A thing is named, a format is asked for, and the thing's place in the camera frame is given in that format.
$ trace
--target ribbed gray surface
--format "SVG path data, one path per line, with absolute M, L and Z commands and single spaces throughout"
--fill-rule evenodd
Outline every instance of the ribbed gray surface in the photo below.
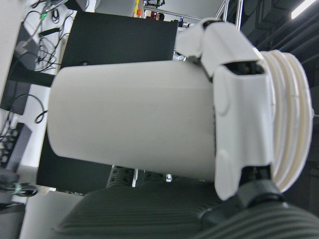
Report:
M 57 231 L 61 233 L 198 232 L 200 218 L 218 202 L 212 184 L 147 182 L 87 195 Z
M 211 184 L 194 180 L 111 187 L 87 195 L 50 239 L 319 239 L 317 217 L 280 202 L 243 210 L 203 231 L 203 214 L 218 202 Z
M 319 239 L 319 219 L 299 208 L 264 203 L 194 239 Z

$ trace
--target black cable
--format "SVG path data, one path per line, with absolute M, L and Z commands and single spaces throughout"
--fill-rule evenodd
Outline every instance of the black cable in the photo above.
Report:
M 51 12 L 51 19 L 52 22 L 57 24 L 60 21 L 60 13 L 58 9 L 55 9 L 54 11 Z
M 22 23 L 24 23 L 25 20 L 27 19 L 27 17 L 30 15 L 30 13 L 33 13 L 33 12 L 36 12 L 36 13 L 38 13 L 38 14 L 41 16 L 41 13 L 40 13 L 40 12 L 32 10 L 32 11 L 30 11 L 30 12 L 27 13 L 27 15 L 25 16 L 25 18 L 24 18 L 24 20 L 23 20 Z
M 39 4 L 42 3 L 42 2 L 46 2 L 46 0 L 39 0 L 39 1 L 35 2 L 34 4 L 32 4 L 31 7 L 32 7 L 32 8 L 36 8 L 36 7 L 38 7 Z
M 90 5 L 90 0 L 86 0 L 85 10 L 88 9 L 89 5 Z
M 20 197 L 32 197 L 37 194 L 38 189 L 28 183 L 0 183 L 0 192 Z
M 41 106 L 41 109 L 42 109 L 42 112 L 35 118 L 34 122 L 36 124 L 38 123 L 41 123 L 44 119 L 44 115 L 48 112 L 48 110 L 45 110 L 44 109 L 44 105 L 42 103 L 42 101 L 37 97 L 37 96 L 34 96 L 32 94 L 22 94 L 22 95 L 19 95 L 18 97 L 16 97 L 14 99 L 14 101 L 12 102 L 11 106 L 10 106 L 10 110 L 9 110 L 9 113 L 6 117 L 6 120 L 4 121 L 4 124 L 3 124 L 3 127 L 1 129 L 1 133 L 0 133 L 0 142 L 2 142 L 3 138 L 7 135 L 8 131 L 11 129 L 10 126 L 11 126 L 11 123 L 12 123 L 12 118 L 13 118 L 13 111 L 14 111 L 14 104 L 17 102 L 17 100 L 19 99 L 22 99 L 24 97 L 33 97 L 35 98 L 40 106 Z
M 22 99 L 22 98 L 24 98 L 24 97 L 33 97 L 33 98 L 35 98 L 35 99 L 39 102 L 39 104 L 41 105 L 42 112 L 41 112 L 41 113 L 35 118 L 35 120 L 34 120 L 35 123 L 41 123 L 41 122 L 43 121 L 43 119 L 44 119 L 44 115 L 45 115 L 48 111 L 46 111 L 46 110 L 44 109 L 44 105 L 43 105 L 42 101 L 41 101 L 37 96 L 35 96 L 35 95 L 32 95 L 32 94 L 22 94 L 22 95 L 19 95 L 18 97 L 16 97 L 16 98 L 14 99 L 14 101 L 13 101 L 13 103 L 12 103 L 12 105 L 11 105 L 11 110 L 10 110 L 10 111 L 13 112 L 13 110 L 14 110 L 14 103 L 16 103 L 17 100 Z

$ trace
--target black panel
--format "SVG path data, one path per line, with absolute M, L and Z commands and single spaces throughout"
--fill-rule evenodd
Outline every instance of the black panel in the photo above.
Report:
M 60 191 L 86 194 L 106 187 L 111 167 L 106 164 L 59 157 L 53 152 L 46 132 L 36 183 Z
M 80 12 L 62 67 L 171 60 L 176 30 L 173 22 Z

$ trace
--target white cylinder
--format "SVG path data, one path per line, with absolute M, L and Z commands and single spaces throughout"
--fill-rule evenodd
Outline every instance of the white cylinder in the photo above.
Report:
M 213 181 L 212 94 L 187 62 L 64 68 L 50 94 L 50 144 L 63 157 Z

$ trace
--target white surface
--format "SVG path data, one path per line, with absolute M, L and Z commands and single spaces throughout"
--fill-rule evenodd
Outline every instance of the white surface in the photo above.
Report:
M 31 85 L 29 93 L 37 96 L 42 101 L 44 108 L 48 109 L 47 106 L 50 88 Z M 19 122 L 25 123 L 32 131 L 29 142 L 25 148 L 23 158 L 20 162 L 22 165 L 32 167 L 39 166 L 47 116 L 45 116 L 43 121 L 39 124 L 36 124 L 34 120 L 41 112 L 42 109 L 40 104 L 34 98 L 29 97 L 26 102 L 24 115 L 17 117 Z
M 265 74 L 239 76 L 225 66 L 216 69 L 213 81 L 215 188 L 226 200 L 237 192 L 244 167 L 274 159 L 271 85 Z
M 223 0 L 167 0 L 160 9 L 202 18 L 214 17 L 222 2 Z M 184 18 L 184 21 L 198 22 L 188 18 Z
M 48 134 L 59 156 L 213 181 L 213 114 L 192 63 L 70 67 L 51 88 Z
M 52 228 L 82 199 L 81 196 L 49 192 L 28 199 L 20 239 L 45 239 Z

